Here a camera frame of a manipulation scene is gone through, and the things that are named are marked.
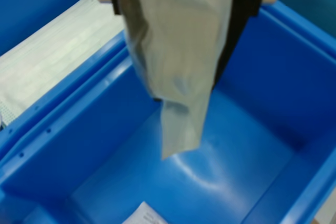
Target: plastic bag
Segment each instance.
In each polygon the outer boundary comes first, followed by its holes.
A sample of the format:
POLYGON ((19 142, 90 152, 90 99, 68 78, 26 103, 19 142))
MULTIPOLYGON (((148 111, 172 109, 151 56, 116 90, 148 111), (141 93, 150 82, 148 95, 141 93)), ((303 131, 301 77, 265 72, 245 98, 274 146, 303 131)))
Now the plastic bag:
POLYGON ((162 157, 199 147, 232 0, 118 0, 135 68, 163 100, 162 157))

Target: white paper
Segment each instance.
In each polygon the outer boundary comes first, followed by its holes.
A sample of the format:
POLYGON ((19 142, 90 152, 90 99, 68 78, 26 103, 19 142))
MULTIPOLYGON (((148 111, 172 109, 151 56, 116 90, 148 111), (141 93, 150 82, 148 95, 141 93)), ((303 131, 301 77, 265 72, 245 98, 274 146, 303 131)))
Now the white paper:
POLYGON ((168 222, 143 202, 123 224, 168 224, 168 222))

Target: blue plastic bin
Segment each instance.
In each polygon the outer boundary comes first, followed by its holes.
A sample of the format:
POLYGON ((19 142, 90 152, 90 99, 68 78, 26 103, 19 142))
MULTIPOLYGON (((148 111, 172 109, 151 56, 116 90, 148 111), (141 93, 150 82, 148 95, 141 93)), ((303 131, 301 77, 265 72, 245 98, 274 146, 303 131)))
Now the blue plastic bin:
POLYGON ((308 223, 336 181, 336 42, 277 3, 250 19, 201 148, 160 160, 159 104, 122 34, 0 133, 0 223, 308 223))

